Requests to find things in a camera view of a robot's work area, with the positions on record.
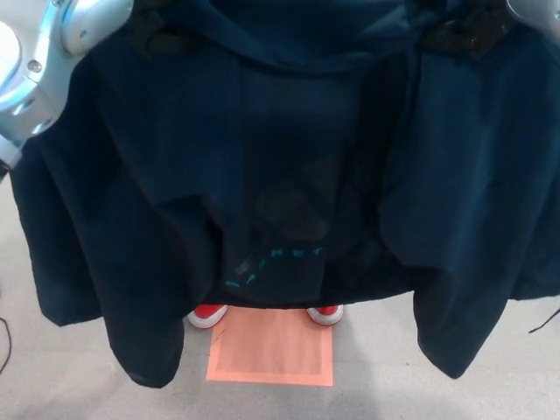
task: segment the orange paper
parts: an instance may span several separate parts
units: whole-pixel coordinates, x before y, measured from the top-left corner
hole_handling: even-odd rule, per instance
[[[333,385],[333,330],[303,310],[230,307],[213,329],[209,381]]]

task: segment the red sneaker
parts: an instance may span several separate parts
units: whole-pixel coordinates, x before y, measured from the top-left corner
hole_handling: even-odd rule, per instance
[[[224,304],[201,304],[186,318],[192,326],[207,330],[218,324],[227,311],[228,307]]]
[[[344,306],[327,306],[325,308],[310,308],[307,310],[311,319],[320,326],[333,326],[342,319]]]

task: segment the red shoe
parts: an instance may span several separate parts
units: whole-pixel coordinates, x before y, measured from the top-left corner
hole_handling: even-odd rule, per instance
[[[186,318],[192,326],[201,330],[207,330],[218,324],[224,318],[227,311],[228,307],[224,304],[201,304],[189,313]]]
[[[325,308],[310,308],[307,310],[311,319],[320,326],[333,326],[342,319],[344,306],[327,306]]]

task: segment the black clip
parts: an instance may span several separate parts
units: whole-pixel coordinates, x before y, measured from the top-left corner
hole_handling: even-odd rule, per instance
[[[468,53],[480,60],[501,42],[515,25],[502,4],[497,7],[476,6],[463,19],[431,27],[420,37],[418,46],[437,53]]]
[[[202,46],[201,37],[169,28],[156,10],[133,16],[126,26],[126,38],[148,59],[154,53],[191,53]]]

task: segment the gray floor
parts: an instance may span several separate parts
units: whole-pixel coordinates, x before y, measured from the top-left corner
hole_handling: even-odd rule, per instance
[[[0,316],[13,336],[0,420],[560,419],[560,319],[527,335],[560,299],[512,303],[458,381],[420,354],[404,296],[347,308],[334,333],[332,388],[207,382],[210,334],[193,330],[177,379],[140,388],[109,351],[101,321],[59,329],[41,318],[8,183],[0,200]],[[0,361],[6,347],[0,328]]]

